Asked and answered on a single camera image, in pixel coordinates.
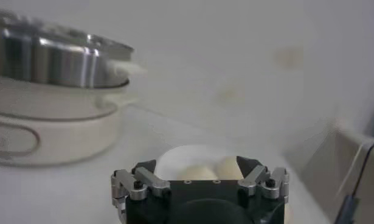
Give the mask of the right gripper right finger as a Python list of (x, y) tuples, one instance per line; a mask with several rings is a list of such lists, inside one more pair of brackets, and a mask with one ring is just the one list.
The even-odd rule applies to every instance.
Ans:
[(253, 197), (257, 191), (267, 200), (289, 201), (289, 173), (284, 167), (276, 167), (272, 172), (256, 159), (242, 156), (236, 157), (243, 179), (238, 180), (238, 186)]

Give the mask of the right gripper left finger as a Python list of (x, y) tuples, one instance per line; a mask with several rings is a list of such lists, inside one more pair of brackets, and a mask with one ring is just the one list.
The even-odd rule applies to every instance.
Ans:
[(137, 163), (130, 171), (115, 170), (110, 176), (112, 205), (122, 215), (126, 199), (144, 201), (150, 195), (163, 200), (171, 195), (171, 183), (154, 174), (156, 160)]

